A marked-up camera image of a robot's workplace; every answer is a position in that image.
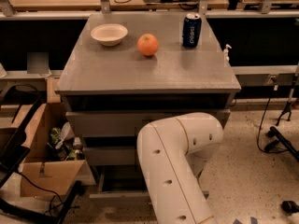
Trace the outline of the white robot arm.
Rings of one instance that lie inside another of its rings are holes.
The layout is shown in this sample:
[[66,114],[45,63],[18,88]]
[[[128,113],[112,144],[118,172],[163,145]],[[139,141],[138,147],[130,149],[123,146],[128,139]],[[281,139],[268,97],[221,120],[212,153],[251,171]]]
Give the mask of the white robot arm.
[[198,177],[223,139],[207,113],[159,119],[137,137],[137,155],[158,224],[218,224]]

